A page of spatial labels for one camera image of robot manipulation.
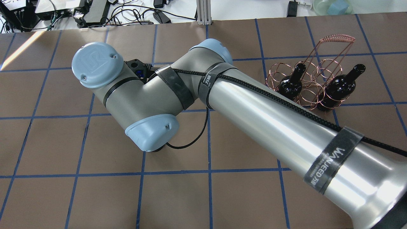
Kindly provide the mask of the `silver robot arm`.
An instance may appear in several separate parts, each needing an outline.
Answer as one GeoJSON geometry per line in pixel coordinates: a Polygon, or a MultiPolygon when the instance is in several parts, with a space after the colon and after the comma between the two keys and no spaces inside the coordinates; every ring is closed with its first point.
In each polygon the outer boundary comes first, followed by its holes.
{"type": "Polygon", "coordinates": [[[216,39],[195,45],[146,83],[102,42],[83,45],[72,71],[144,152],[169,142],[179,129],[176,116],[200,99],[345,211],[355,229],[406,228],[406,162],[369,145],[405,156],[404,150],[321,119],[252,79],[216,39]]]}

